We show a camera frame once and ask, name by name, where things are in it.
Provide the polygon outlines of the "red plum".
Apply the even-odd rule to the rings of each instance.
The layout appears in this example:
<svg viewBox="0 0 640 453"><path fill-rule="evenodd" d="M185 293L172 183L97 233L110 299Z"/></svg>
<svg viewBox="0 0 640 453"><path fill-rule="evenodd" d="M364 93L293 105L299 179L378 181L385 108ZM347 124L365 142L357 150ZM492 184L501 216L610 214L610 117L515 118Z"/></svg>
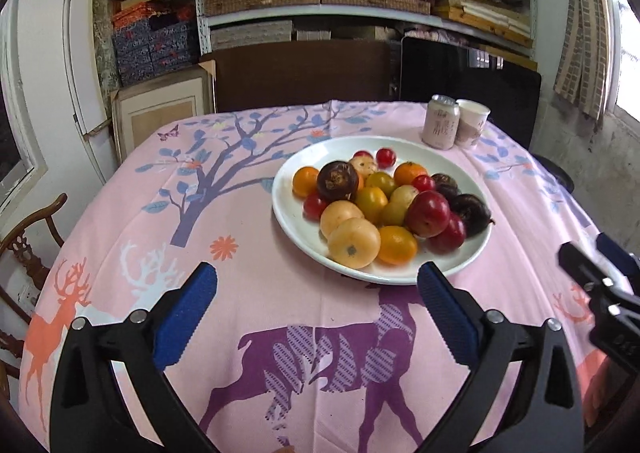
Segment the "red plum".
<svg viewBox="0 0 640 453"><path fill-rule="evenodd" d="M448 201L436 191L424 191L416 195L410 204L405 224L413 234L431 239L446 229L449 218Z"/></svg>

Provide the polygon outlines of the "large orange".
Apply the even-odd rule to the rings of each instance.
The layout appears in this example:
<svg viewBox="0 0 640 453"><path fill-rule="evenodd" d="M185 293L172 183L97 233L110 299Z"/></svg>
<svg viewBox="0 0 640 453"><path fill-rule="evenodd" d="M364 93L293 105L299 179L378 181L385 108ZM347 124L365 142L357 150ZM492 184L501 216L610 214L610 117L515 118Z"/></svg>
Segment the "large orange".
<svg viewBox="0 0 640 453"><path fill-rule="evenodd" d="M381 236L370 221L350 218L331 232L328 239L329 257L352 269L362 269L378 257Z"/></svg>

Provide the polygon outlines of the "dark brown mangosteen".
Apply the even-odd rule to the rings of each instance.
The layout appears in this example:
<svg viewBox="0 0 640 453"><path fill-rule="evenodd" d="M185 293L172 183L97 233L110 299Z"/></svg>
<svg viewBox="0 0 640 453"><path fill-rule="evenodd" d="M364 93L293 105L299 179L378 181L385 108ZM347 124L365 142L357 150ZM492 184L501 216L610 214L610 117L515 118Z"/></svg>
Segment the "dark brown mangosteen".
<svg viewBox="0 0 640 453"><path fill-rule="evenodd" d="M349 201L356 194L358 186L359 176L349 162L329 162L318 173L318 193L328 202Z"/></svg>

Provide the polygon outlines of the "wooden chair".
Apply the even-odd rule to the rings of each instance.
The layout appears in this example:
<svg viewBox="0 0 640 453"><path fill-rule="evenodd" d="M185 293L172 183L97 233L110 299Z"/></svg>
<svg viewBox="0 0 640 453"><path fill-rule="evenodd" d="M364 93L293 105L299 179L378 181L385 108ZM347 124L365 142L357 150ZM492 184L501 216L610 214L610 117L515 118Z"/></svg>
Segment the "wooden chair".
<svg viewBox="0 0 640 453"><path fill-rule="evenodd" d="M34 252L32 244L26 236L26 230L32 225L43 221L49 230L49 234L53 241L62 248L64 239L62 238L58 228L56 228L53 216L66 204L68 196L61 193L49 205L35 210L23 220L21 220L6 236L1 239L1 258L6 253L11 253L15 260L23 267L27 277L32 281L37 293L39 294L43 288L44 282L47 280L50 268L43 265L42 259ZM1 285L1 307L8 307L17 317L19 317L27 326L32 321L32 317L18 303L16 299L6 291ZM1 350L9 351L15 359L21 360L24 349L24 339L18 339L8 332L4 332L1 328ZM9 364L1 359L1 395L4 399L9 400L11 396L9 378L17 379L20 376L16 366Z"/></svg>

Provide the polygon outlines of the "pale yellow fruit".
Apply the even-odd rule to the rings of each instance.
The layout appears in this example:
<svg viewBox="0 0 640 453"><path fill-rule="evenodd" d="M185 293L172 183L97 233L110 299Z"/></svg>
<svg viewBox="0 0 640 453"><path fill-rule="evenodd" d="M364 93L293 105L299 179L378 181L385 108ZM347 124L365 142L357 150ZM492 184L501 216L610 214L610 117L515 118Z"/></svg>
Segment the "pale yellow fruit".
<svg viewBox="0 0 640 453"><path fill-rule="evenodd" d="M404 184L392 193L392 196L390 197L390 205L401 207L403 210L408 210L418 194L418 189L413 187L411 184Z"/></svg>

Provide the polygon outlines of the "white paper cup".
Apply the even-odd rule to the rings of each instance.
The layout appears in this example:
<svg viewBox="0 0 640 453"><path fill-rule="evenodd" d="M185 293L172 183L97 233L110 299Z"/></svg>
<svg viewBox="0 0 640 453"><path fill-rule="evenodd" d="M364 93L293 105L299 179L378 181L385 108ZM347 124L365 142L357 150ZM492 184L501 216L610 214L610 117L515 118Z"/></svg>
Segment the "white paper cup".
<svg viewBox="0 0 640 453"><path fill-rule="evenodd" d="M458 99L457 105L460 116L454 143L460 148L474 148L488 121L490 109L482 103L466 99Z"/></svg>

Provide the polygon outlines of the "black monitor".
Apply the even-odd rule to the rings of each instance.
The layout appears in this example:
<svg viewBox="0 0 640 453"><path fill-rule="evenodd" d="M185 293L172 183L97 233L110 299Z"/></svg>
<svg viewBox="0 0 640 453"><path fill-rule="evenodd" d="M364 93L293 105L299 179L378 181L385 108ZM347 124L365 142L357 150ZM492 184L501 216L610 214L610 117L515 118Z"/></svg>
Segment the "black monitor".
<svg viewBox="0 0 640 453"><path fill-rule="evenodd" d="M480 49L406 37L401 42L399 99L426 103L434 95L472 100L490 109L489 121L530 147L541 75Z"/></svg>

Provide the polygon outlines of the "orange mandarin on plate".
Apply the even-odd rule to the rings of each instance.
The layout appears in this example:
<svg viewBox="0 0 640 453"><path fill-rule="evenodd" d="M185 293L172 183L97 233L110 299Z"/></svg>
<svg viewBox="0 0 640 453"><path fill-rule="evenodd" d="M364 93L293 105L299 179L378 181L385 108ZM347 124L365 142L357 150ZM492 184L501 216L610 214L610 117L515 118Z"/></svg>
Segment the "orange mandarin on plate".
<svg viewBox="0 0 640 453"><path fill-rule="evenodd" d="M394 180L397 187L411 186L416 177L427 174L424 166L415 162L403 162L394 171Z"/></svg>

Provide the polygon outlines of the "beige patterned curtain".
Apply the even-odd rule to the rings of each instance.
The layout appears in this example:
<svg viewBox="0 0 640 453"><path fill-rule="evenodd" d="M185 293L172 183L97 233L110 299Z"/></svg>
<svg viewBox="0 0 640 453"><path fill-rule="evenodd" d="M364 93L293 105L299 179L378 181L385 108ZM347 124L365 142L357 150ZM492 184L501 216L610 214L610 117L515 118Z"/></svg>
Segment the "beige patterned curtain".
<svg viewBox="0 0 640 453"><path fill-rule="evenodd" d="M553 91L597 122L606 106L609 67L608 0L568 0Z"/></svg>

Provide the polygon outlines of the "small yellow fruit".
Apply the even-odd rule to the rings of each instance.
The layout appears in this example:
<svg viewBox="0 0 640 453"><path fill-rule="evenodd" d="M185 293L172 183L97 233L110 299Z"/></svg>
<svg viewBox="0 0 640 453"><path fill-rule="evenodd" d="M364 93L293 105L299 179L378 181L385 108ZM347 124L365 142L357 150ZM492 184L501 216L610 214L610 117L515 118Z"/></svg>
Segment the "small yellow fruit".
<svg viewBox="0 0 640 453"><path fill-rule="evenodd" d="M371 174L366 181L364 181L364 184L367 187L381 189L387 199L389 199L397 189L394 177L385 172L375 172Z"/></svg>

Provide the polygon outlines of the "pink drink can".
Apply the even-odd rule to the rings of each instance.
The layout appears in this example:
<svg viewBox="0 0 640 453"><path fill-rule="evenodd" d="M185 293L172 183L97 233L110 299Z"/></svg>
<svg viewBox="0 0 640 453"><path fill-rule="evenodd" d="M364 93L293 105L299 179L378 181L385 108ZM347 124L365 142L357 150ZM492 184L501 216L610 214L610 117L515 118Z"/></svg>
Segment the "pink drink can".
<svg viewBox="0 0 640 453"><path fill-rule="evenodd" d="M454 146L458 131L460 109L453 98L434 95L426 106L421 139L438 150L449 150Z"/></svg>

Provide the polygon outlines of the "small orange tangerine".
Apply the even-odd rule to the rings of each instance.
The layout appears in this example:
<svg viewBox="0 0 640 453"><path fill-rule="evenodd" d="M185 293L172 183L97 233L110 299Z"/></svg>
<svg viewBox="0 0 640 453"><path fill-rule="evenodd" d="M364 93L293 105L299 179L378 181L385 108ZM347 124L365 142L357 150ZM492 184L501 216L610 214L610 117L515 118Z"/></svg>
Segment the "small orange tangerine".
<svg viewBox="0 0 640 453"><path fill-rule="evenodd" d="M292 192L299 199L306 199L307 196L317 190L317 178L319 170L311 166L299 168L292 179Z"/></svg>

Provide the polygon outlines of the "framed picture in box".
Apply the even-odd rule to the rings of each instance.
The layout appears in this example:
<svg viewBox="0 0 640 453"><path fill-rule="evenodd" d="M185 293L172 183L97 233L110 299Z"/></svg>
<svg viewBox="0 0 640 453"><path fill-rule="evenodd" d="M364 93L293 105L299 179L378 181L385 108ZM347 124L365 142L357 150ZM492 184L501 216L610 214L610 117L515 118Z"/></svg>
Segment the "framed picture in box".
<svg viewBox="0 0 640 453"><path fill-rule="evenodd" d="M122 163L146 139L166 141L181 121L212 113L214 76L197 64L119 89L112 100L115 149Z"/></svg>

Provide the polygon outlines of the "blue patterned boxes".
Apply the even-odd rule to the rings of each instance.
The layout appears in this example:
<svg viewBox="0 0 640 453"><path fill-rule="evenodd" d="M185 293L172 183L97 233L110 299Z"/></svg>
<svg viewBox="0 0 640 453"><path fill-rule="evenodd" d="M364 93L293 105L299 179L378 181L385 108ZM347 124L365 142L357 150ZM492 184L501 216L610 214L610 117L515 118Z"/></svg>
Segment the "blue patterned boxes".
<svg viewBox="0 0 640 453"><path fill-rule="evenodd" d="M117 72L122 86L188 68L198 60L198 32L189 21L152 30L140 20L112 35Z"/></svg>

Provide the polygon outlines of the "dark wooden board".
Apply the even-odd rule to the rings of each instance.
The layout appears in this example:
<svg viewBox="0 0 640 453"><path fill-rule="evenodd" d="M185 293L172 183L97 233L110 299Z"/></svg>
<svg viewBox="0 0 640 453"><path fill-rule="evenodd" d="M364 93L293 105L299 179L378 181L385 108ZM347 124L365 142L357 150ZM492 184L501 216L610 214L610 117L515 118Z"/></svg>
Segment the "dark wooden board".
<svg viewBox="0 0 640 453"><path fill-rule="evenodd" d="M222 49L200 61L217 112L398 97L400 43L331 39Z"/></svg>

